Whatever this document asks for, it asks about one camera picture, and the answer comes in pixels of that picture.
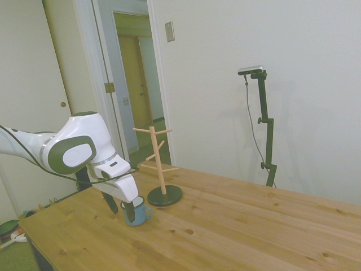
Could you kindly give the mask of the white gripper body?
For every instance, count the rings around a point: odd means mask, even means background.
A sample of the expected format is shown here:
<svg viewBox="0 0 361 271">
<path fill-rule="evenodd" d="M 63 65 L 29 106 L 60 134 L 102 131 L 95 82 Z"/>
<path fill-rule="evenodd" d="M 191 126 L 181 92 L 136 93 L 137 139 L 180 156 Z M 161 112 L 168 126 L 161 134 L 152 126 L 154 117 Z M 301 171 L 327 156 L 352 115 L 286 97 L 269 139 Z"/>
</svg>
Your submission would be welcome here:
<svg viewBox="0 0 361 271">
<path fill-rule="evenodd" d="M 113 181 L 107 181 L 93 186 L 111 196 L 114 196 L 124 202 L 130 203 L 138 196 L 138 189 L 135 179 L 131 174 L 117 178 Z"/>
</svg>

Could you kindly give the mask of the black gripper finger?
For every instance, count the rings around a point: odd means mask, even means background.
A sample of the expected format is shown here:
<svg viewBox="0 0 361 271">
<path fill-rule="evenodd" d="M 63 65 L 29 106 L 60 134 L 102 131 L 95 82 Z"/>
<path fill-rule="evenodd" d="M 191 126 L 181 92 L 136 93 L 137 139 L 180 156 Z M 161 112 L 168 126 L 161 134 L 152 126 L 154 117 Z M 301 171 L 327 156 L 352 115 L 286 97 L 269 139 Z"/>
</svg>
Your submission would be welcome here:
<svg viewBox="0 0 361 271">
<path fill-rule="evenodd" d="M 117 214 L 118 213 L 118 206 L 117 206 L 117 203 L 115 202 L 113 196 L 105 193 L 102 191 L 102 195 L 103 195 L 103 198 L 105 199 L 106 203 L 108 204 L 108 207 L 111 209 L 111 211 L 114 213 L 114 214 Z"/>
<path fill-rule="evenodd" d="M 125 202 L 125 211 L 126 211 L 127 219 L 129 220 L 129 222 L 134 222 L 135 211 L 134 211 L 133 202 L 130 202 L 130 203 Z"/>
</svg>

